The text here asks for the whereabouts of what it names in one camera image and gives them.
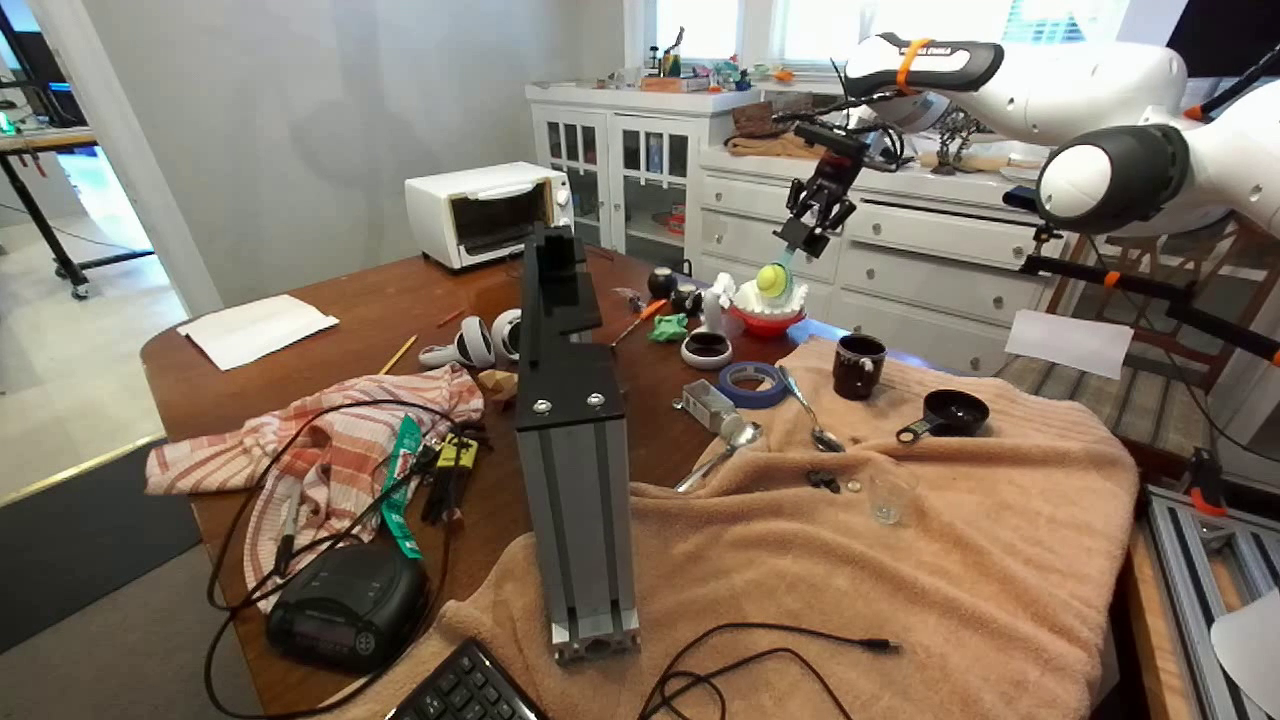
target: bowl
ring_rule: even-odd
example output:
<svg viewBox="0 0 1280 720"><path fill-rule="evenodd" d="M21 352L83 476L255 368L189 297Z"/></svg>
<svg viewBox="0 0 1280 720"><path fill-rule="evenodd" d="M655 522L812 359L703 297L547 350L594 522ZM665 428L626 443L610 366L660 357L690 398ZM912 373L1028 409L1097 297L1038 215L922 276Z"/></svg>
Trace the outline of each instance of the bowl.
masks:
<svg viewBox="0 0 1280 720"><path fill-rule="evenodd" d="M790 305L767 307L759 305L757 281L746 281L733 293L728 311L742 335L774 346L797 322L805 322L805 289L790 293Z"/></svg>

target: glass door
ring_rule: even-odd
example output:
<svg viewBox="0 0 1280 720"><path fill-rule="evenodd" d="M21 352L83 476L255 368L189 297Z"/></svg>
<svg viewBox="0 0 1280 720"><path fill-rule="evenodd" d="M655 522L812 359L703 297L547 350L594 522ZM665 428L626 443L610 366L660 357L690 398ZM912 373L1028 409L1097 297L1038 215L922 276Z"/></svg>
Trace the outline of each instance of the glass door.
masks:
<svg viewBox="0 0 1280 720"><path fill-rule="evenodd" d="M625 252L655 264L683 256L687 134L625 123Z"/></svg>
<svg viewBox="0 0 1280 720"><path fill-rule="evenodd" d="M547 163L566 178L577 237L600 248L600 130L585 121L547 121Z"/></svg>

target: white cabinet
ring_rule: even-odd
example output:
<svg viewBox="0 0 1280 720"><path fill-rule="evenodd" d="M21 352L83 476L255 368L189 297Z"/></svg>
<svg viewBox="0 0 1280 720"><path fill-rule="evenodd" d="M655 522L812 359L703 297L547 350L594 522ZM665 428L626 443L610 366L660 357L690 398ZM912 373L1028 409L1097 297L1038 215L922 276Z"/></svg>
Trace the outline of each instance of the white cabinet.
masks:
<svg viewBox="0 0 1280 720"><path fill-rule="evenodd" d="M698 237L687 237L697 276L746 281L763 260L783 260L774 230L787 184L805 178L812 159L707 152ZM999 207L1003 190L991 178L863 173L856 212L826 252L787 256L812 284L805 311L942 373L997 373L1010 315L1038 307L1051 284L1019 276L1036 222Z"/></svg>
<svg viewBox="0 0 1280 720"><path fill-rule="evenodd" d="M757 91L634 91L530 85L534 163L566 173L589 246L672 264L698 234L697 169Z"/></svg>
<svg viewBox="0 0 1280 720"><path fill-rule="evenodd" d="M557 112L557 109L534 109L530 112L534 130L534 159L550 163L566 178L572 190L572 212L577 212L577 234L590 246L600 246L600 207L604 207L604 112Z"/></svg>

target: spoon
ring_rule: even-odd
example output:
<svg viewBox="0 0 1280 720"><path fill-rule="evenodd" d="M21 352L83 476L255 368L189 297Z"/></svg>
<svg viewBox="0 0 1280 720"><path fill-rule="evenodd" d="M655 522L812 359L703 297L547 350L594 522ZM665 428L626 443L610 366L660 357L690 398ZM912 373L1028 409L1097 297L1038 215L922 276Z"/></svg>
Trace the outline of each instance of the spoon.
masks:
<svg viewBox="0 0 1280 720"><path fill-rule="evenodd" d="M759 424L742 421L742 415L722 415L719 424L719 441L722 441L722 452L713 456L707 463L690 468L674 493L690 493L698 481L707 481L733 452L757 443L759 438Z"/></svg>
<svg viewBox="0 0 1280 720"><path fill-rule="evenodd" d="M790 373L787 373L787 368L781 368L781 373L783 373L783 382L787 382L787 392L797 398L797 404L800 404L800 409L808 414L808 421L812 421L812 428L808 428L812 443L825 450L825 452L845 452L840 438L832 438L832 433L815 421L815 409L808 404L808 398L800 392L800 383L790 382Z"/></svg>

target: white microwave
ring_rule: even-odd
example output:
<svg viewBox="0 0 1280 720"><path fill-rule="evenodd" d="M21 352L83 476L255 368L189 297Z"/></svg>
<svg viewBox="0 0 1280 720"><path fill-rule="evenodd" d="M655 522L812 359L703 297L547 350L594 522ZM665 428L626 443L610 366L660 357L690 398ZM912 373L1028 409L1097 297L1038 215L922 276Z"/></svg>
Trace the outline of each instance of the white microwave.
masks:
<svg viewBox="0 0 1280 720"><path fill-rule="evenodd" d="M572 234L566 178L523 159L411 178L403 207L424 256L452 274L514 256L534 234Z"/></svg>

